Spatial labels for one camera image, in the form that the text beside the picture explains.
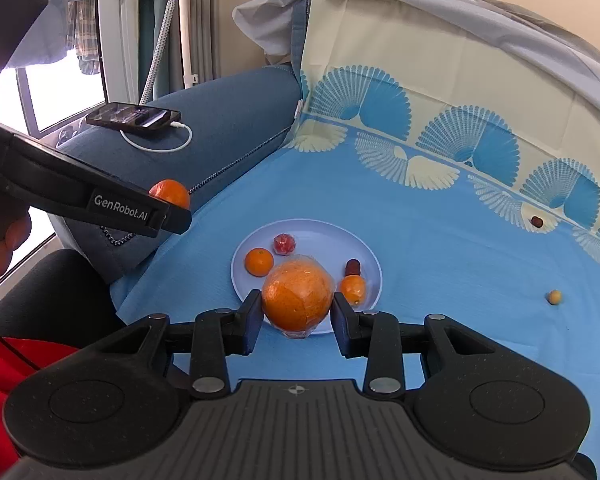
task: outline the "light purple plate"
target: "light purple plate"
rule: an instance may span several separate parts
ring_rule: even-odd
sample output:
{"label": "light purple plate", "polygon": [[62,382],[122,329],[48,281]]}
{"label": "light purple plate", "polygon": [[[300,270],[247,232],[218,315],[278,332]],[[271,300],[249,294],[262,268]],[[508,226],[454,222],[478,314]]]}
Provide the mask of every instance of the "light purple plate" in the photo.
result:
{"label": "light purple plate", "polygon": [[[333,277],[337,284],[344,277],[344,267],[352,258],[362,267],[362,277],[366,281],[366,300],[357,311],[371,310],[376,306],[382,291],[382,270],[373,251],[356,235],[327,222],[294,218],[279,220],[256,229],[238,245],[231,260],[231,281],[241,301],[254,288],[262,288],[264,278],[251,276],[244,268],[244,257],[256,247],[263,247],[273,254],[274,263],[283,262],[287,256],[279,256],[273,251],[273,238],[288,233],[296,239],[294,254],[314,257]],[[313,334],[333,332],[331,319],[327,316],[316,327]]]}

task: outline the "black pants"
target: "black pants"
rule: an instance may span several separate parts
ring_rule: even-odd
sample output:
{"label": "black pants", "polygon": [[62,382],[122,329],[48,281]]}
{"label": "black pants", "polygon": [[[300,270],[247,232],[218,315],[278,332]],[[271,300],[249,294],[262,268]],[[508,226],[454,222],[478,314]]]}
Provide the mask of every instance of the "black pants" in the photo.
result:
{"label": "black pants", "polygon": [[45,256],[0,301],[0,335],[83,348],[122,328],[109,287],[80,253]]}

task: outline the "phone screen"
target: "phone screen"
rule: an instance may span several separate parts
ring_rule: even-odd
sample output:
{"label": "phone screen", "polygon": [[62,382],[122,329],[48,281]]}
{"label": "phone screen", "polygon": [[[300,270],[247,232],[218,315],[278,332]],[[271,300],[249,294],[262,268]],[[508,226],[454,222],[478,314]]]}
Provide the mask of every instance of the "phone screen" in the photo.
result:
{"label": "phone screen", "polygon": [[109,103],[96,110],[91,117],[97,121],[148,128],[169,115],[171,115],[169,110],[160,110],[160,108],[126,103]]}

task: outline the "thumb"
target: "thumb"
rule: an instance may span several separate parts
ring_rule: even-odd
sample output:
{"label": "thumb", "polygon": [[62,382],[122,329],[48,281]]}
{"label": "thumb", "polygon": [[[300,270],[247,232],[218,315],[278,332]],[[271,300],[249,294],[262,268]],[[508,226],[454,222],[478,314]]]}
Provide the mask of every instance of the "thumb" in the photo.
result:
{"label": "thumb", "polygon": [[5,245],[10,251],[15,251],[20,247],[31,234],[31,218],[27,212],[21,219],[16,220],[7,229],[4,235]]}

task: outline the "plastic wrap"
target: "plastic wrap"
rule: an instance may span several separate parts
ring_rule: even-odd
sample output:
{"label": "plastic wrap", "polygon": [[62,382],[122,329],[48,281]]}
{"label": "plastic wrap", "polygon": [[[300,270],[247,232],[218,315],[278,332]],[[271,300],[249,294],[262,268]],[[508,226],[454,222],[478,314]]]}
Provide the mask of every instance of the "plastic wrap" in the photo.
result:
{"label": "plastic wrap", "polygon": [[262,286],[262,308],[284,335],[304,339],[327,315],[335,281],[310,256],[290,256],[276,265]]}

